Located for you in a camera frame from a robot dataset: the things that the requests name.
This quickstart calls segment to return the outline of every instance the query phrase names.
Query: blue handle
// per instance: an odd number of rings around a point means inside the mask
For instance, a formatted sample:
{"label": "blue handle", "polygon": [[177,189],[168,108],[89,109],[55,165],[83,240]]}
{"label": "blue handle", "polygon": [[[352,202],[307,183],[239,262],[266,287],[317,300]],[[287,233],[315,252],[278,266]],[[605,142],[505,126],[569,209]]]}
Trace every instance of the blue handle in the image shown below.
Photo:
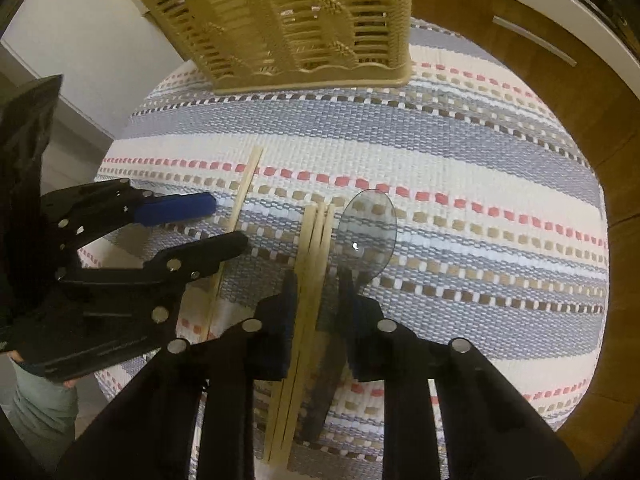
{"label": "blue handle", "polygon": [[216,211],[216,199],[209,193],[158,196],[136,209],[134,222],[143,226],[167,224],[209,216]]}

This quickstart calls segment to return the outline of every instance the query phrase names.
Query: person's leg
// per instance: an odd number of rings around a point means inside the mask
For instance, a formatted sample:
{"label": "person's leg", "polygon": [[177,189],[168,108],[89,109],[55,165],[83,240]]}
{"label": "person's leg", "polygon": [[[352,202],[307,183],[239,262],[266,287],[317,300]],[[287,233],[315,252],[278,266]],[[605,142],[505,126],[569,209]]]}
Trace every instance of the person's leg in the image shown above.
{"label": "person's leg", "polygon": [[7,419],[34,459],[53,472],[76,437],[78,393],[75,386],[52,383],[12,364],[17,383]]}

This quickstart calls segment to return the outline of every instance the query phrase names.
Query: wooden cabinet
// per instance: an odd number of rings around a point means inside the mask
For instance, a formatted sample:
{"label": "wooden cabinet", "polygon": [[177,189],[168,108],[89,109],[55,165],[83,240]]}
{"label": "wooden cabinet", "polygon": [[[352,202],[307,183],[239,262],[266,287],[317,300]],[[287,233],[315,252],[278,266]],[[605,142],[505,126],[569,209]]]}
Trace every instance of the wooden cabinet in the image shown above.
{"label": "wooden cabinet", "polygon": [[[413,15],[460,33],[522,78],[571,133],[604,188],[609,320],[593,383],[559,431],[582,467],[591,470],[640,400],[640,102],[585,44],[515,0],[414,0]],[[552,44],[575,66],[497,25],[494,16]]]}

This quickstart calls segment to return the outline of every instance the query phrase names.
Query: woven fabric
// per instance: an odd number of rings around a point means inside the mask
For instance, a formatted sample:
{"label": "woven fabric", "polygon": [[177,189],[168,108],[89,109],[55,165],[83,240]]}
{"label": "woven fabric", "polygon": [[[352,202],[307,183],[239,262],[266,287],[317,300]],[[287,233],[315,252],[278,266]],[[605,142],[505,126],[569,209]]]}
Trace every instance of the woven fabric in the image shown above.
{"label": "woven fabric", "polygon": [[[92,266],[139,266],[162,248],[224,232],[244,164],[254,145],[263,146],[239,219],[252,251],[226,267],[213,335],[277,292],[295,260],[306,204],[334,203],[339,218],[357,192],[375,187],[396,208],[398,241],[365,294],[421,337],[470,339],[558,428],[586,391],[602,342],[609,283],[602,189],[569,133],[492,56],[417,20],[410,41],[414,73],[399,89],[218,97],[186,63],[135,111],[97,180],[126,176],[160,194],[208,190],[217,212],[180,225],[128,226],[81,256]],[[329,273],[319,359],[334,281]],[[206,304],[203,285],[188,287],[179,335],[200,336]],[[98,373],[106,395],[145,360]],[[269,390],[256,385],[258,456]],[[289,469],[378,478],[383,395],[381,383],[359,384],[345,370],[319,441],[297,439]],[[439,441],[444,458],[441,431]]]}

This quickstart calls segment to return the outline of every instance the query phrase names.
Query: white wall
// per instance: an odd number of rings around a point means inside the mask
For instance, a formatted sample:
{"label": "white wall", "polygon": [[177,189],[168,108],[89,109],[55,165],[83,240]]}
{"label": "white wall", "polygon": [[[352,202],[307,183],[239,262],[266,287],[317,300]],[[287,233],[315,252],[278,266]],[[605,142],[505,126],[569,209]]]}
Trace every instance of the white wall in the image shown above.
{"label": "white wall", "polygon": [[33,75],[65,75],[61,96],[112,138],[182,59],[131,0],[25,0],[2,46]]}

